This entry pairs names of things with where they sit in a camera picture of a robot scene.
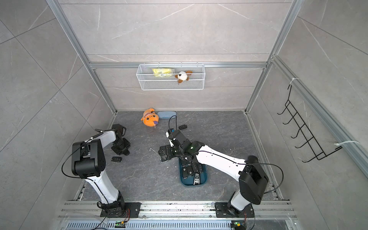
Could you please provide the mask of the black flip key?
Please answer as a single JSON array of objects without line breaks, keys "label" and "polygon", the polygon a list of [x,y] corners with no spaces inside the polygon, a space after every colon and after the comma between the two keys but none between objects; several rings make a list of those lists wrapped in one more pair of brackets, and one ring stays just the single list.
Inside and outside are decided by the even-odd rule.
[{"label": "black flip key", "polygon": [[182,168],[182,177],[184,179],[187,179],[188,178],[188,171],[187,171],[187,168],[186,167],[183,167]]}]

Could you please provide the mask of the teal storage box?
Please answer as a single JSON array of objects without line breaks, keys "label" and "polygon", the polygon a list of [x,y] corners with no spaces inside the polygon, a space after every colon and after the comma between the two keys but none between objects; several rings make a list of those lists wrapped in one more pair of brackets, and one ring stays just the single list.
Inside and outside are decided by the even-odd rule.
[{"label": "teal storage box", "polygon": [[[204,185],[207,182],[208,174],[206,166],[203,165],[203,172],[199,173],[200,175],[200,184],[199,185],[193,185],[194,182],[194,175],[197,173],[197,164],[198,163],[188,163],[185,161],[179,160],[179,169],[180,169],[180,181],[184,186],[200,186]],[[188,178],[184,179],[182,177],[182,168],[186,167],[188,171]]]}]

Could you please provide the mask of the BMW key silver black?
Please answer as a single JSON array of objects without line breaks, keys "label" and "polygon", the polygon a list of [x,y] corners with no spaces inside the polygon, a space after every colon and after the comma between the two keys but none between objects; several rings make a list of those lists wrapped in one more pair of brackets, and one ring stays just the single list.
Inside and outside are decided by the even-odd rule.
[{"label": "BMW key silver black", "polygon": [[200,184],[200,175],[199,173],[196,173],[194,175],[194,182],[193,182],[193,185],[199,185]]}]

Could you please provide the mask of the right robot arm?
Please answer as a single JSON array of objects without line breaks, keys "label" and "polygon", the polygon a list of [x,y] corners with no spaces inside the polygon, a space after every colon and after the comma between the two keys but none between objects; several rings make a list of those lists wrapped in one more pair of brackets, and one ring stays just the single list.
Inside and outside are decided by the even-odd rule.
[{"label": "right robot arm", "polygon": [[247,159],[231,157],[202,142],[191,142],[180,130],[169,129],[166,137],[169,144],[161,146],[158,154],[163,163],[172,158],[179,159],[183,185],[204,184],[207,181],[206,166],[210,166],[239,183],[239,190],[232,195],[228,210],[237,213],[250,204],[261,203],[269,179],[256,156],[250,155]]}]

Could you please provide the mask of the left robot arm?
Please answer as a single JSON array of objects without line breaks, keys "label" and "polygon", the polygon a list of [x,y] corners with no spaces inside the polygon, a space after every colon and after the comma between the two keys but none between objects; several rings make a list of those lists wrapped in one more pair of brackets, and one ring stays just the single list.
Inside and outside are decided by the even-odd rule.
[{"label": "left robot arm", "polygon": [[104,147],[112,144],[117,155],[128,155],[130,143],[124,138],[126,127],[113,124],[109,130],[99,130],[98,134],[86,141],[72,145],[71,172],[80,179],[87,181],[100,197],[98,207],[107,215],[122,215],[126,205],[121,192],[110,181],[105,168]]}]

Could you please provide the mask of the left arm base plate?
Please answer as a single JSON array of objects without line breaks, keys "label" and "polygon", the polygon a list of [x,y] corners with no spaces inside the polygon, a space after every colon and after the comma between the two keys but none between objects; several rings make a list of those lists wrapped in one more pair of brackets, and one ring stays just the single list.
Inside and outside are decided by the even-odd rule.
[{"label": "left arm base plate", "polygon": [[108,211],[101,210],[100,217],[104,218],[138,218],[140,213],[141,203],[140,202],[128,202],[125,203],[124,207],[117,206],[111,208]]}]

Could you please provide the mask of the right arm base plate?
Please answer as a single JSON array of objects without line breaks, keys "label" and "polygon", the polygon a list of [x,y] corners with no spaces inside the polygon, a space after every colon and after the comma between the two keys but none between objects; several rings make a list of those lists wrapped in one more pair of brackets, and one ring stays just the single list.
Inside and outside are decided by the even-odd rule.
[{"label": "right arm base plate", "polygon": [[253,218],[255,216],[252,204],[239,211],[226,202],[216,202],[215,213],[217,218]]}]

